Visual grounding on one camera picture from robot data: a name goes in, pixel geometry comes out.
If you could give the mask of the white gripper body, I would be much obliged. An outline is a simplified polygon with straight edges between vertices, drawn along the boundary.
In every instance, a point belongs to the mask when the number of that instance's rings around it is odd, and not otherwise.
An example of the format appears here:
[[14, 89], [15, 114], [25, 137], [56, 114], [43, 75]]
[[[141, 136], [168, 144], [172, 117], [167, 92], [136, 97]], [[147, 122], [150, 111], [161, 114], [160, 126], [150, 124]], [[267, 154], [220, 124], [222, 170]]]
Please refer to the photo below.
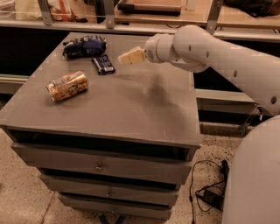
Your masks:
[[144, 53], [148, 61], [154, 63], [172, 63], [179, 58], [173, 47], [173, 35], [156, 34], [146, 41]]

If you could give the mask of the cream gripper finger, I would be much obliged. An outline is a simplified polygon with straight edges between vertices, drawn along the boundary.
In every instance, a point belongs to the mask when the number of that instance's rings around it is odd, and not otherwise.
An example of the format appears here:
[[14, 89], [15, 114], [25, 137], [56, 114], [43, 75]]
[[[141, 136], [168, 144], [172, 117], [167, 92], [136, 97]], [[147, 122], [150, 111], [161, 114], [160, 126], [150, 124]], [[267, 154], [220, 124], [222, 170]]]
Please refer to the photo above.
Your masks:
[[121, 64], [136, 64], [145, 61], [144, 49], [137, 46], [127, 52], [124, 52], [118, 57]]

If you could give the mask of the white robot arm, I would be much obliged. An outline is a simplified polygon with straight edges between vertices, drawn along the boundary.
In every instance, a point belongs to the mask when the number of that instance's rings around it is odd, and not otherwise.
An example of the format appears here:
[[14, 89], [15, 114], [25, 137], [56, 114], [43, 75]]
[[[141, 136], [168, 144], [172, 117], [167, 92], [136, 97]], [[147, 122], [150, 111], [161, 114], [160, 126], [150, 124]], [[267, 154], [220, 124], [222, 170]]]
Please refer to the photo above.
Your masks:
[[191, 72], [211, 67], [272, 115], [242, 139], [234, 154], [222, 224], [280, 224], [280, 59], [186, 25], [173, 35], [152, 36], [118, 60], [168, 62]]

